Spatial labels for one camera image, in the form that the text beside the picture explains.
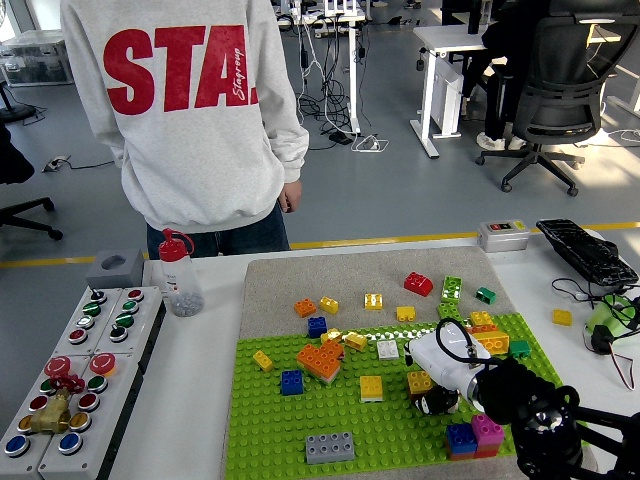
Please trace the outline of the person's left hand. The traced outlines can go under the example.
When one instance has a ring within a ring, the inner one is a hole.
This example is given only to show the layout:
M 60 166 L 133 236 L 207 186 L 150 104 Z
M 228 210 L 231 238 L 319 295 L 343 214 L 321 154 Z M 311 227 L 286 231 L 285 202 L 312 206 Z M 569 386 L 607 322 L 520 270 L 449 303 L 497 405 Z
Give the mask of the person's left hand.
M 300 180 L 285 183 L 278 198 L 283 213 L 295 212 L 302 197 L 302 183 Z

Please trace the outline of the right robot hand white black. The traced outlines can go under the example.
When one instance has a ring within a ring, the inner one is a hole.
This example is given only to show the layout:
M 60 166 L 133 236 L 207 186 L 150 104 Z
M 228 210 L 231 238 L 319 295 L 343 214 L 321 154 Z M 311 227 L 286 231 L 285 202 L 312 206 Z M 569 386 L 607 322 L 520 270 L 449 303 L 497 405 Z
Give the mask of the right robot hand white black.
M 404 350 L 408 365 L 415 362 L 436 384 L 457 390 L 471 406 L 484 412 L 477 376 L 497 360 L 459 321 L 441 320 L 433 333 L 409 340 Z

